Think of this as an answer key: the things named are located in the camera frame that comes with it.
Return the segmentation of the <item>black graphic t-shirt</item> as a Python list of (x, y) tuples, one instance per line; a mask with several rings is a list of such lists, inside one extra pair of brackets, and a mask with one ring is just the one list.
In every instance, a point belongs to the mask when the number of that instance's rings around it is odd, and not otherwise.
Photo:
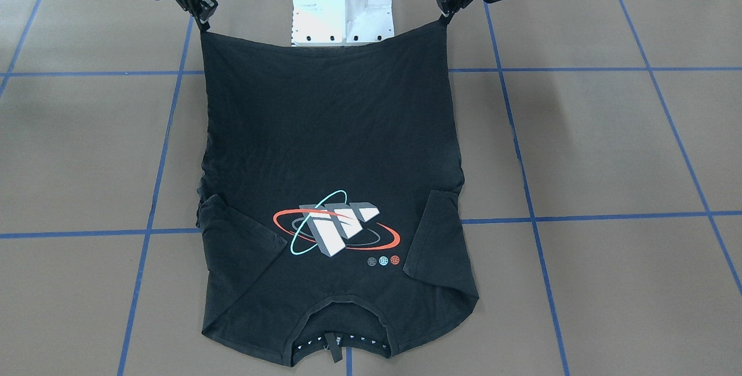
[(389, 358), (469, 318), (447, 40), (440, 21), (337, 48), (201, 34), (204, 336), (292, 367)]

